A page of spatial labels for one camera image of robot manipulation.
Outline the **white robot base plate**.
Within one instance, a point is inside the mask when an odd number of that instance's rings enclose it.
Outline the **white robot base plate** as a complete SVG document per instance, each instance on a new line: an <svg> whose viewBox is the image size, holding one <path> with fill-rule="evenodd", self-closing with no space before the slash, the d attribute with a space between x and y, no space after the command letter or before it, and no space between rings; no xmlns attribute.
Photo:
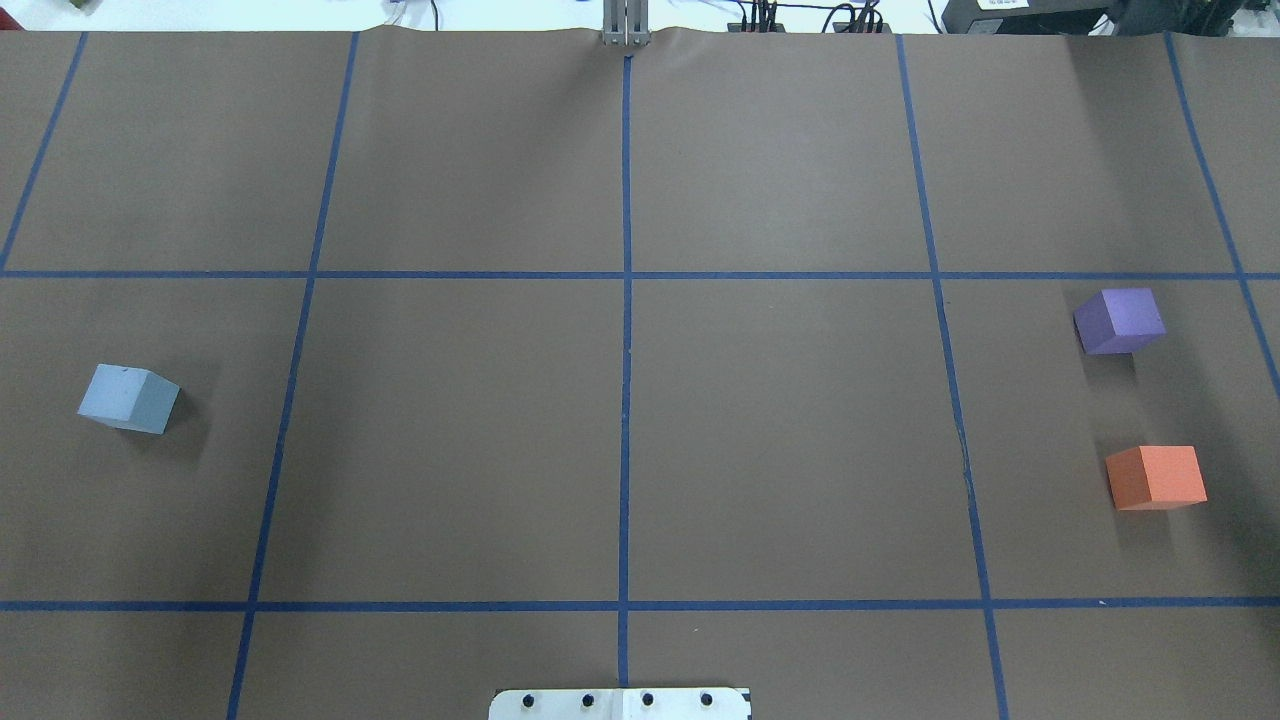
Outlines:
<svg viewBox="0 0 1280 720"><path fill-rule="evenodd" d="M489 719L751 719L750 692L732 687L508 689Z"/></svg>

